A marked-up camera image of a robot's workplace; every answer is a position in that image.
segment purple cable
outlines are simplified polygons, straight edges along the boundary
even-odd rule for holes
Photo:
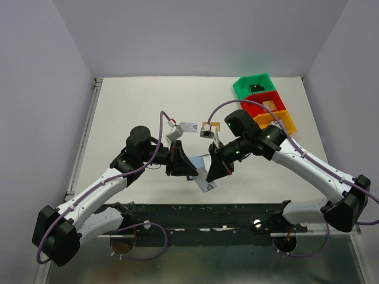
[[[161,249],[161,251],[158,254],[156,254],[154,256],[150,256],[150,257],[125,256],[123,254],[117,254],[117,253],[115,253],[114,249],[113,249],[113,243],[111,243],[111,249],[112,249],[112,252],[114,253],[115,256],[122,257],[123,259],[130,259],[130,260],[152,260],[152,259],[156,259],[157,257],[163,255],[163,253],[167,249],[168,238],[167,238],[167,233],[166,233],[165,229],[161,225],[159,225],[157,223],[151,223],[151,222],[138,223],[138,224],[134,224],[134,225],[131,225],[131,226],[128,226],[128,227],[125,227],[125,228],[117,229],[115,231],[112,231],[112,233],[122,232],[122,231],[125,231],[125,230],[129,230],[129,229],[132,229],[132,228],[135,228],[135,227],[138,227],[138,226],[144,226],[144,225],[152,225],[152,226],[158,227],[158,228],[160,228],[162,230],[162,232],[163,232],[163,234],[165,236],[165,243],[163,244],[163,248]]]
[[[298,258],[315,256],[318,253],[321,253],[327,247],[327,245],[329,244],[329,241],[330,241],[330,228],[329,228],[329,225],[327,223],[325,223],[325,224],[326,224],[326,230],[327,230],[326,241],[325,241],[324,245],[322,245],[321,248],[319,248],[318,250],[316,250],[316,251],[314,251],[312,253],[309,253],[309,254],[285,253],[284,251],[281,251],[281,250],[278,249],[278,247],[277,247],[277,241],[276,241],[275,238],[272,238],[272,246],[277,251],[277,253],[280,253],[280,254],[282,254],[284,256],[298,257]]]
[[[208,123],[211,122],[212,118],[213,118],[213,115],[220,109],[222,108],[223,106],[225,105],[228,105],[228,104],[231,104],[231,103],[234,103],[234,102],[247,102],[249,104],[253,104],[253,105],[257,105],[261,108],[263,108],[265,111],[267,111],[268,113],[270,113],[272,115],[272,117],[274,118],[274,120],[276,120],[276,122],[280,125],[280,127],[283,129],[285,135],[287,136],[288,140],[290,141],[290,143],[294,146],[294,148],[302,155],[304,156],[305,158],[307,158],[308,161],[310,161],[311,163],[313,163],[314,165],[316,165],[319,169],[322,169],[324,172],[326,172],[327,174],[333,176],[334,178],[336,178],[337,180],[341,180],[343,183],[353,187],[353,188],[356,188],[357,190],[359,190],[360,192],[366,194],[368,197],[370,197],[371,199],[373,199],[377,204],[379,204],[379,199],[373,195],[371,192],[369,191],[366,191],[364,188],[360,187],[359,185],[356,185],[348,180],[345,180],[345,179],[342,179],[342,177],[340,177],[339,175],[337,175],[335,172],[329,170],[328,168],[324,167],[322,164],[320,164],[318,161],[316,161],[315,159],[312,159],[310,156],[308,156],[307,154],[304,154],[304,151],[302,151],[302,149],[295,143],[295,141],[292,139],[292,137],[290,136],[290,133],[288,133],[288,131],[285,129],[285,126],[284,124],[279,120],[279,118],[267,107],[265,107],[264,105],[261,105],[257,102],[254,102],[254,101],[249,101],[248,99],[234,99],[234,100],[231,100],[231,101],[228,101],[228,102],[225,102],[221,105],[219,105],[217,108],[215,108],[215,110],[211,113],[211,115],[209,116],[209,119],[208,119]],[[379,219],[376,220],[376,221],[372,221],[372,222],[358,222],[359,225],[377,225],[379,224]]]
[[[155,148],[155,151],[152,155],[152,157],[150,158],[149,161],[147,161],[142,167],[136,169],[136,170],[132,170],[131,172],[127,172],[127,173],[122,173],[120,175],[117,175],[117,176],[112,176],[112,177],[109,177],[108,179],[104,180],[105,183],[111,181],[111,180],[114,180],[114,179],[117,179],[117,178],[123,178],[125,176],[128,176],[128,175],[132,175],[134,173],[137,173],[141,170],[143,170],[145,167],[148,167],[148,165],[150,165],[156,155],[158,154],[158,150],[159,150],[159,146],[160,146],[160,142],[162,141],[162,133],[163,133],[163,116],[165,116],[165,118],[167,118],[167,120],[170,120],[170,117],[164,112],[164,111],[161,111],[160,114],[159,114],[159,135],[158,135],[158,142],[157,142],[157,146]],[[74,207],[78,206],[78,204],[83,200],[85,199],[88,195],[90,195],[91,193],[93,193],[93,191],[95,191],[96,189],[98,189],[100,186],[102,186],[102,183],[98,183],[97,185],[93,186],[90,190],[88,190],[85,194],[83,194],[80,198],[78,198],[72,205]],[[37,249],[37,256],[36,256],[36,259],[37,259],[37,263],[38,264],[46,264],[50,261],[50,259],[47,259],[47,260],[42,260],[41,259],[41,252],[42,252],[42,248],[43,248],[43,245],[45,244],[45,241],[47,239],[47,237],[49,236],[49,234],[51,233],[51,231],[54,229],[54,227],[63,219],[63,217],[65,215],[68,214],[68,212],[70,212],[71,209],[68,208],[65,212],[63,212],[52,224],[51,226],[46,230],[45,234],[43,235],[42,239],[41,239],[41,242],[40,242],[40,245],[38,246],[38,249]]]

